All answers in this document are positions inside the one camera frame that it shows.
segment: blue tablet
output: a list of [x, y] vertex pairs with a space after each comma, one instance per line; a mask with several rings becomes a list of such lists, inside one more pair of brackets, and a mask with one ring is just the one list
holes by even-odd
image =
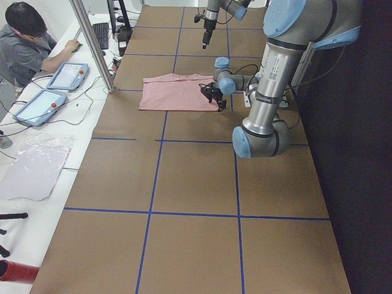
[[64, 93], [43, 89], [19, 109], [13, 118], [29, 126], [40, 126], [54, 115], [66, 100], [67, 95]]
[[83, 83], [88, 70], [87, 63], [63, 62], [50, 79], [47, 88], [74, 91]]

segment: red cylinder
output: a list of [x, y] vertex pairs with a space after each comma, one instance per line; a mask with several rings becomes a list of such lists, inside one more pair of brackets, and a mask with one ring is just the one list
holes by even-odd
[[38, 274], [39, 268], [22, 263], [0, 260], [0, 281], [21, 284], [32, 284]]

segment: person's hand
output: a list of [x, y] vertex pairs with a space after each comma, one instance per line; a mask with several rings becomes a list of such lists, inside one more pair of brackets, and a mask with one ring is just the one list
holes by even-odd
[[79, 44], [78, 40], [69, 40], [66, 44], [66, 50], [72, 52], [78, 48]]

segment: gray shirt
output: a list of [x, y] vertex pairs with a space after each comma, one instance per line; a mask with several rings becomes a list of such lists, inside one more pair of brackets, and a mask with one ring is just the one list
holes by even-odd
[[47, 33], [34, 43], [16, 35], [6, 24], [0, 30], [0, 76], [15, 86], [26, 86], [55, 46], [56, 41]]

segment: black keyboard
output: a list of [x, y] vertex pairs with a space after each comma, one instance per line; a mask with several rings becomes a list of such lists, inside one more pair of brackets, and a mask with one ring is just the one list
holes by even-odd
[[109, 24], [108, 23], [94, 23], [92, 25], [101, 50], [109, 48]]

